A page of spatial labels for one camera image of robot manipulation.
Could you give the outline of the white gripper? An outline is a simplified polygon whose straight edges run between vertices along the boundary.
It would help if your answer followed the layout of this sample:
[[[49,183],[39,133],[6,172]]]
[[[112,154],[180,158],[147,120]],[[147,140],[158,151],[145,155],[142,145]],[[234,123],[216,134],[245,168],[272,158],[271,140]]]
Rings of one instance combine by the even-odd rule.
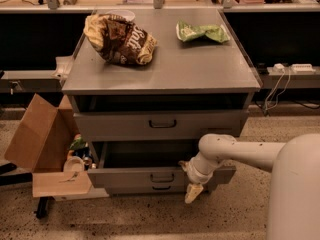
[[[179,161],[178,164],[186,172],[189,181],[185,203],[191,204],[203,191],[203,186],[212,177],[216,169],[220,167],[220,162],[206,158],[201,152],[192,157],[189,161]]]

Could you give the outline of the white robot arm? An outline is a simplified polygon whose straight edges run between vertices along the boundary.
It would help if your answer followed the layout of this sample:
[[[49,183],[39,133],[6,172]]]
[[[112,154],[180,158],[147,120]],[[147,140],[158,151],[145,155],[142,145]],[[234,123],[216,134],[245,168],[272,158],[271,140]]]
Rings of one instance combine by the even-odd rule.
[[[187,204],[227,160],[271,174],[266,240],[320,240],[319,133],[300,135],[286,143],[204,135],[198,142],[198,153],[180,163],[189,179]]]

